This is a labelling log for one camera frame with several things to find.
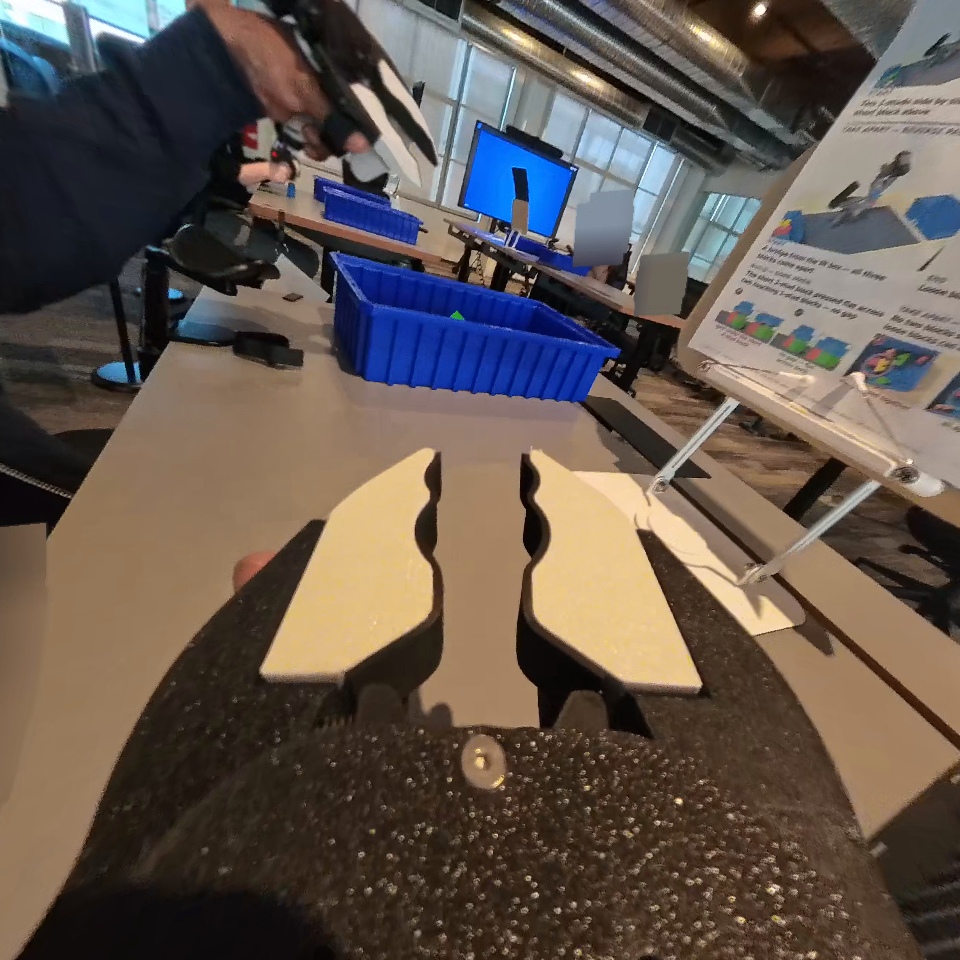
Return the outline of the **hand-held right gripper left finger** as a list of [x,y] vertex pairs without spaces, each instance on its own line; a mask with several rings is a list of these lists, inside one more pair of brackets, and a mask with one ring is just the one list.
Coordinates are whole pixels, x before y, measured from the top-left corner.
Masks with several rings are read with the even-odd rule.
[[441,454],[414,452],[332,510],[259,668],[270,683],[418,690],[443,654]]

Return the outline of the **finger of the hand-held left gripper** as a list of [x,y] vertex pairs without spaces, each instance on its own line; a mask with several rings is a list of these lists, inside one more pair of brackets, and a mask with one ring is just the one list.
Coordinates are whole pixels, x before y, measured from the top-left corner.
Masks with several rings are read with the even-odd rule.
[[348,84],[344,104],[390,174],[424,184],[424,115],[406,84]]
[[426,118],[390,58],[379,58],[366,80],[366,114],[377,132],[373,150],[387,168],[438,166]]

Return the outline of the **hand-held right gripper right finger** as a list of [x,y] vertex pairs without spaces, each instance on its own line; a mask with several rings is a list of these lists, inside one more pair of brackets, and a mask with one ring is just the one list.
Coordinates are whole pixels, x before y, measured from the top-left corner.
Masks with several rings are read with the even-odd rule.
[[633,521],[544,450],[521,459],[529,563],[518,635],[618,690],[699,694],[704,681]]

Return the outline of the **blue ribbed plastic bin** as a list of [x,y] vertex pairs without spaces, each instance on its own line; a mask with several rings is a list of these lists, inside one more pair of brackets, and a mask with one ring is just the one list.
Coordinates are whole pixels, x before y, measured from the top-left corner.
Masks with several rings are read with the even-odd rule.
[[325,204],[328,201],[328,194],[331,191],[334,193],[342,193],[354,199],[374,203],[381,207],[390,208],[392,206],[391,199],[381,193],[372,193],[324,176],[314,176],[314,199],[318,203]]
[[366,381],[579,403],[620,354],[533,299],[340,252],[331,262],[337,348]]
[[420,218],[394,209],[378,198],[340,189],[326,190],[323,206],[325,219],[330,222],[411,246],[418,244],[424,225]]

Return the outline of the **person's left forearm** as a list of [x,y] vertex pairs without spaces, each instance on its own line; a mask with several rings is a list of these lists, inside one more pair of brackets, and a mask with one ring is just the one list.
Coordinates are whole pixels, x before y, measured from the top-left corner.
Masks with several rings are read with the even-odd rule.
[[261,105],[195,9],[118,65],[1,115],[1,312],[24,315],[117,276],[208,182]]

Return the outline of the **person's left hand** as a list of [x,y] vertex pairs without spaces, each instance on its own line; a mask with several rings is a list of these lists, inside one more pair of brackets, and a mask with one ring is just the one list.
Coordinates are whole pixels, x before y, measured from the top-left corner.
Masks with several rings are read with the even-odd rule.
[[216,28],[264,117],[278,123],[327,119],[329,102],[282,24],[228,1],[187,2],[186,9],[204,14]]

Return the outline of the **person's right hand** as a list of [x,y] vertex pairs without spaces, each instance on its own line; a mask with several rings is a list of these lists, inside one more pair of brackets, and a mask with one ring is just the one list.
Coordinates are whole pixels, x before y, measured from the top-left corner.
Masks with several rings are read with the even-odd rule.
[[232,570],[232,589],[234,594],[238,594],[248,582],[250,582],[258,573],[267,567],[277,556],[276,551],[257,551],[240,558]]

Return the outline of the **computer monitor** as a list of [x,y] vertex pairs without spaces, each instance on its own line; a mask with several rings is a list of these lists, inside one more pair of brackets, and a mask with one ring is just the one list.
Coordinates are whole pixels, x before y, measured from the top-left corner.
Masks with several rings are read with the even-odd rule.
[[516,171],[526,174],[527,231],[555,237],[579,169],[539,141],[517,138],[481,121],[474,126],[459,207],[510,223],[518,199]]

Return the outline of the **wooden office desk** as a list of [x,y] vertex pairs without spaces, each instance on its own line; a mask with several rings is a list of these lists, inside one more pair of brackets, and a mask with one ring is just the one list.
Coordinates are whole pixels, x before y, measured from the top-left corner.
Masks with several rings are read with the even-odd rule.
[[451,218],[445,222],[449,235],[463,246],[457,271],[460,282],[466,282],[471,275],[473,255],[490,260],[495,265],[489,282],[492,291],[505,292],[509,283],[518,279],[524,297],[584,323],[618,347],[620,354],[606,377],[622,390],[632,390],[642,371],[656,374],[667,366],[678,346],[683,318],[642,315],[623,291],[597,279],[543,264],[471,223]]
[[335,287],[331,262],[335,253],[407,267],[420,273],[433,272],[448,279],[453,274],[453,263],[438,253],[330,222],[325,216],[325,206],[311,195],[282,197],[270,191],[258,191],[253,194],[248,208],[254,218],[276,224],[280,234],[290,230],[300,234],[317,234],[317,243],[321,248],[319,284],[328,294],[332,294]]

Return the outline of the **black office chair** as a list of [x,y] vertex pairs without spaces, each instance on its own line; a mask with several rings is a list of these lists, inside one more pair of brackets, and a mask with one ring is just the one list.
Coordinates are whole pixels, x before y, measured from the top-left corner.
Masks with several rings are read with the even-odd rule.
[[[241,230],[249,225],[245,243]],[[232,213],[209,213],[194,218],[157,246],[144,252],[141,270],[142,307],[139,327],[141,354],[159,354],[170,343],[231,347],[234,331],[217,323],[174,320],[169,294],[172,273],[227,297],[240,289],[262,289],[281,276],[286,258],[310,279],[321,270],[321,254],[276,222],[254,217],[247,223]]]
[[918,506],[906,511],[905,523],[914,543],[901,546],[899,552],[929,563],[945,576],[944,583],[925,583],[870,558],[857,558],[853,565],[886,579],[885,590],[896,599],[912,604],[915,613],[958,641],[959,529]]

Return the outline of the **black plastic holder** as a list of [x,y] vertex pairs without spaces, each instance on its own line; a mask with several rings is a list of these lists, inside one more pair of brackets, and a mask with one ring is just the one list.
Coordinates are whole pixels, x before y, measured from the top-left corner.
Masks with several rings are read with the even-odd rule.
[[280,371],[304,368],[305,353],[281,334],[266,331],[239,331],[232,343],[235,356]]

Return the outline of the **black pole stand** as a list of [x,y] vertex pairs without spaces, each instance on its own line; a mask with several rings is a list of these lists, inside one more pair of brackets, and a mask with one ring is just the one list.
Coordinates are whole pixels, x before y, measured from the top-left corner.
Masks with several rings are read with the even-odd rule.
[[121,360],[104,364],[91,371],[93,386],[114,393],[136,394],[142,386],[139,364],[132,348],[128,318],[119,278],[107,286],[118,335]]

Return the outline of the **instruction poster board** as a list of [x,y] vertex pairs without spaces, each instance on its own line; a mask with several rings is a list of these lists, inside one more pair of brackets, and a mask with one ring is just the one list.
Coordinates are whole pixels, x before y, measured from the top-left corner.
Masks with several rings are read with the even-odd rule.
[[958,489],[959,3],[917,2],[692,335],[867,472]]

